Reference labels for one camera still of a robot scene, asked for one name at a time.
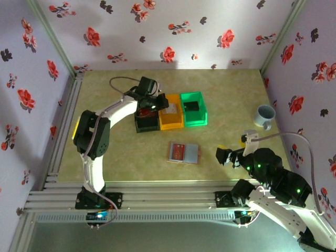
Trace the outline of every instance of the white robotic arm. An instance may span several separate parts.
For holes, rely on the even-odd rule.
[[[248,181],[239,180],[231,191],[239,206],[249,206],[264,213],[285,228],[306,251],[336,251],[336,231],[319,214],[312,189],[300,175],[287,171],[281,158],[268,148],[258,149],[256,131],[243,135],[246,147],[237,151],[217,149],[216,157],[222,164],[243,167],[249,175],[270,189],[275,199],[262,195]],[[288,204],[290,210],[276,203]]]

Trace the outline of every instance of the lavender wall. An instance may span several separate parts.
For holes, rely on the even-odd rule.
[[[0,251],[8,251],[17,210],[46,172],[71,80],[26,2],[0,4]]]
[[[312,143],[315,181],[325,217],[336,223],[336,1],[307,1],[265,72],[281,131]],[[285,137],[293,170],[311,181],[305,142]]]

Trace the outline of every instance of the mug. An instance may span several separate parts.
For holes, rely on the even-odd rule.
[[[275,117],[275,110],[270,105],[259,106],[254,115],[253,122],[258,127],[263,127],[265,130],[270,130],[272,125],[271,121]]]

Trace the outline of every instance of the cable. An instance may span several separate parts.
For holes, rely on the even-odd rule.
[[[295,136],[298,136],[298,137],[304,139],[305,142],[308,144],[309,153],[310,153],[310,162],[311,162],[311,184],[312,184],[312,187],[313,187],[314,201],[315,201],[315,205],[317,207],[317,210],[318,210],[319,214],[321,214],[322,211],[321,211],[321,207],[320,207],[320,204],[319,204],[319,201],[318,201],[317,191],[316,191],[316,185],[315,185],[314,156],[313,156],[313,150],[311,149],[311,145],[310,145],[309,140],[305,136],[300,135],[298,133],[283,132],[283,133],[276,133],[276,134],[273,134],[273,135],[268,135],[268,136],[266,136],[264,138],[251,139],[251,142],[259,142],[259,141],[263,141],[263,140],[266,140],[266,139],[274,138],[274,137],[280,136],[280,135],[295,135]]]
[[[116,213],[115,216],[112,217],[108,222],[105,222],[105,223],[103,223],[103,224],[101,224],[101,225],[98,225],[97,228],[99,228],[99,227],[103,227],[103,226],[106,226],[106,225],[110,224],[110,223],[113,222],[113,221],[116,219],[116,217],[118,216],[118,208],[117,208],[117,206],[115,205],[115,203],[114,203],[112,200],[110,200],[109,198],[107,198],[107,197],[105,197],[104,195],[102,195],[102,194],[100,194],[99,192],[97,192],[97,191],[95,190],[95,188],[93,188],[92,184],[90,183],[90,179],[89,179],[89,175],[88,175],[88,169],[89,169],[89,168],[88,168],[88,153],[90,152],[90,150],[91,150],[91,148],[92,148],[92,145],[93,145],[93,142],[94,142],[94,140],[95,140],[95,137],[96,137],[96,134],[97,134],[97,129],[98,129],[99,120],[100,120],[100,118],[102,118],[102,116],[103,116],[104,114],[106,114],[108,111],[110,111],[111,109],[113,109],[113,108],[119,106],[120,104],[122,104],[122,103],[123,103],[123,100],[124,100],[124,97],[125,97],[125,95],[124,95],[124,93],[123,93],[122,91],[120,91],[119,89],[115,88],[115,87],[112,85],[111,81],[114,80],[114,79],[130,79],[130,80],[134,80],[134,81],[139,81],[139,80],[137,80],[137,79],[133,79],[133,78],[126,77],[126,76],[117,76],[117,77],[113,77],[113,78],[110,79],[109,84],[110,84],[111,88],[113,88],[115,91],[121,93],[121,94],[122,94],[122,98],[120,99],[120,101],[118,101],[118,102],[116,102],[116,103],[114,103],[114,104],[108,106],[106,109],[104,109],[104,110],[98,115],[98,117],[97,117],[97,119],[96,119],[96,122],[95,122],[95,124],[94,124],[93,134],[92,134],[92,137],[91,137],[91,139],[90,139],[89,145],[88,145],[88,147],[87,147],[87,149],[86,149],[86,152],[85,152],[85,153],[83,154],[83,156],[82,156],[83,159],[84,159],[84,176],[85,176],[85,180],[86,180],[86,182],[87,182],[89,188],[90,188],[95,194],[97,194],[99,197],[103,198],[105,201],[109,202],[109,203],[115,208],[115,213]]]

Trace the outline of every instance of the red flower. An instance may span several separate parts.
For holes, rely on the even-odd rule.
[[[30,38],[30,43],[31,45],[36,48],[37,47],[37,44],[36,44],[36,38],[32,35],[31,38]]]
[[[327,64],[326,64],[326,62],[324,61],[324,62],[321,62],[320,63],[320,71],[321,72],[324,72],[324,70],[327,68],[328,66],[327,66]]]
[[[148,12],[140,12],[140,20],[145,21],[149,17],[147,13]]]
[[[54,139],[54,137],[55,137],[56,129],[57,129],[56,126],[50,127],[50,134],[51,134],[52,139]]]
[[[143,6],[148,9],[154,9],[155,4],[156,2],[154,2],[153,0],[144,0]]]
[[[325,80],[325,77],[321,73],[315,78],[315,82],[319,84],[322,84],[324,80]]]
[[[334,177],[336,177],[336,163],[333,163],[330,166],[330,171],[333,173]]]
[[[268,78],[264,79],[264,83],[265,83],[265,87],[266,87],[266,88],[268,88],[268,82],[269,82],[269,79],[268,79]]]
[[[288,60],[293,56],[293,49],[294,45],[290,45],[286,48],[286,50],[283,52],[284,54],[282,55],[282,63],[286,64]]]
[[[35,100],[32,99],[32,96],[28,92],[28,90],[23,90],[23,89],[18,89],[17,93],[19,95],[19,100],[20,102],[25,106],[30,109],[33,109],[35,106]]]
[[[325,189],[324,187],[322,187],[321,188],[321,193],[324,194],[324,195],[327,195],[328,191],[327,191],[327,189]]]
[[[21,24],[22,27],[25,29],[26,34],[30,34],[33,32],[32,26],[24,18],[21,19]]]
[[[56,65],[52,60],[47,60],[49,73],[55,78],[58,77],[58,71],[56,70]]]
[[[295,112],[298,112],[302,109],[302,104],[303,104],[304,97],[297,97],[295,100],[292,102],[292,104],[289,107],[289,110],[291,114],[294,114]]]
[[[173,50],[173,48],[171,48],[170,46],[168,46],[164,51],[163,51],[163,58],[164,61],[169,63],[169,62],[173,62],[173,58],[175,57],[175,51]]]
[[[235,38],[235,35],[233,34],[232,30],[229,29],[222,35],[221,42],[222,42],[222,47],[223,48],[229,48],[230,43],[233,41]]]
[[[327,80],[333,80],[336,77],[336,63],[332,64],[331,67],[327,68],[325,73],[327,75]]]
[[[141,11],[141,7],[140,7],[140,4],[134,4],[132,9],[135,11],[135,12],[140,12]]]
[[[55,8],[54,5],[50,5],[50,6],[49,6],[49,10],[50,10],[51,12],[54,12],[54,11],[56,10],[56,8]]]
[[[25,44],[29,44],[29,36],[28,36],[26,33],[24,33],[24,34],[22,35],[22,37],[23,37],[23,42],[24,42]]]
[[[2,149],[3,151],[6,150],[6,147],[7,147],[6,143],[2,143],[2,144],[1,144],[1,149]]]
[[[100,43],[99,43],[99,40],[100,40],[99,33],[96,33],[96,31],[94,29],[92,29],[91,27],[88,28],[87,37],[88,37],[88,40],[90,41],[90,43],[93,46],[96,46],[96,47],[100,46]]]

